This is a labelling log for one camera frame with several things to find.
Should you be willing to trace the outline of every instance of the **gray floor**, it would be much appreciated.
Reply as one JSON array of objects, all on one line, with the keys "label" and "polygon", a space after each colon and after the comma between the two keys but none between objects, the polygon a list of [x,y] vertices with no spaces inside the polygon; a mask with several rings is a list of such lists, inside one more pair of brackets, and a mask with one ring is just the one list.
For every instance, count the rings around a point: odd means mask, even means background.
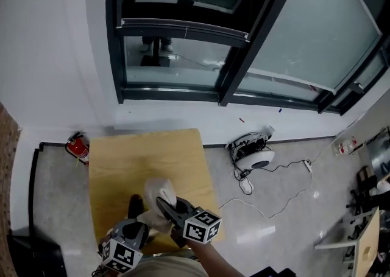
[{"label": "gray floor", "polygon": [[[250,276],[267,266],[289,267],[297,276],[342,276],[340,250],[314,250],[313,244],[346,212],[349,190],[361,167],[358,155],[335,157],[331,140],[269,145],[276,152],[269,168],[301,159],[314,160],[310,188],[271,220],[253,207],[231,202],[222,209],[226,240],[214,246],[234,267]],[[300,164],[276,172],[255,170],[253,194],[244,195],[232,176],[224,149],[205,150],[219,204],[240,198],[265,216],[279,212],[289,198],[305,189],[310,173]],[[63,251],[69,277],[89,276],[99,262],[88,199],[88,171],[63,148],[45,147],[37,166],[34,222],[40,233]]]}]

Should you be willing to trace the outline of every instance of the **red fire extinguisher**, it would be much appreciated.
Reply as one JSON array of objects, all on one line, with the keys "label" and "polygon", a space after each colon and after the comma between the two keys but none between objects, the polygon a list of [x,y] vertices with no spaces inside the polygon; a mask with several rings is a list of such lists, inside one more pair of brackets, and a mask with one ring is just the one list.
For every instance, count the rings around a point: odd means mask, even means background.
[{"label": "red fire extinguisher", "polygon": [[73,157],[78,158],[85,165],[89,165],[90,160],[88,159],[88,155],[90,150],[86,145],[84,145],[81,140],[82,137],[83,135],[80,135],[80,132],[72,135],[66,143],[65,150]]}]

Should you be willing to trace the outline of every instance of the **black window frame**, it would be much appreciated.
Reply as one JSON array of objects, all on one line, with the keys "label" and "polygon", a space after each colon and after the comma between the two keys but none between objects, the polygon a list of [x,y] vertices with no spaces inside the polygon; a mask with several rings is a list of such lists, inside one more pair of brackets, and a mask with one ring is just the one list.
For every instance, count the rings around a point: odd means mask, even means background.
[{"label": "black window frame", "polygon": [[[239,84],[247,73],[253,60],[265,42],[277,17],[279,16],[286,0],[265,0],[261,8],[255,27],[250,31],[250,40],[242,39],[236,34],[220,31],[218,26],[208,25],[207,27],[184,28],[187,23],[176,23],[169,27],[159,25],[156,21],[150,20],[146,24],[143,20],[133,19],[128,23],[122,19],[122,0],[106,0],[106,23],[107,39],[110,52],[110,61],[115,83],[118,102],[123,103],[129,100],[187,100],[215,102],[220,106],[227,106],[229,103],[240,103],[246,105],[262,105],[280,108],[293,108],[300,110],[313,110],[318,113],[338,113],[343,115],[351,109],[382,77],[389,68],[390,63],[390,39],[388,21],[390,20],[390,4],[386,0],[380,16],[376,22],[382,32],[375,47],[368,53],[360,63],[352,76],[343,83],[333,94],[323,90],[313,101],[296,99],[288,96],[280,96],[260,92],[237,91]],[[214,88],[206,86],[174,85],[169,83],[131,83],[126,79],[126,65],[124,57],[124,37],[126,36],[161,36],[186,38],[199,41],[208,41],[230,46],[225,59],[225,64],[220,70],[219,77]],[[355,85],[356,79],[369,66],[372,59],[380,54],[385,64],[381,71],[365,87],[359,89]],[[350,94],[337,106],[334,103],[348,89]]]}]

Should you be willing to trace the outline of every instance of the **desk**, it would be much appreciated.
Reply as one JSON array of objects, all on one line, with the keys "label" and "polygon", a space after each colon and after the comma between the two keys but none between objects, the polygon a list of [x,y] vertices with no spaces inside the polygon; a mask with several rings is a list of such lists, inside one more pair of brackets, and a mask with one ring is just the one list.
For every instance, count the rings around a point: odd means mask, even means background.
[{"label": "desk", "polygon": [[[217,214],[211,176],[197,129],[96,138],[90,143],[90,201],[96,240],[127,215],[132,194],[144,194],[151,177],[169,178],[178,197]],[[216,241],[224,239],[221,228]],[[158,234],[144,254],[176,251]]]},{"label": "desk", "polygon": [[[368,224],[356,240],[348,240],[348,236],[356,223],[351,220],[370,217]],[[314,246],[314,249],[331,249],[355,247],[353,259],[353,277],[365,277],[377,257],[379,240],[379,208],[353,217],[344,217],[342,222],[334,226],[329,233]]]}]

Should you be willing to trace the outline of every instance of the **human forearm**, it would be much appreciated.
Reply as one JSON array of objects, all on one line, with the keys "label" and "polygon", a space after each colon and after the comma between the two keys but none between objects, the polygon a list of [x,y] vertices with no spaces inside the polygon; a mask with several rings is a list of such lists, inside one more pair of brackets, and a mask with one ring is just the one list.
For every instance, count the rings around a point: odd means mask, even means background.
[{"label": "human forearm", "polygon": [[188,240],[187,245],[199,259],[209,277],[244,277],[214,249],[211,244],[199,244]]}]

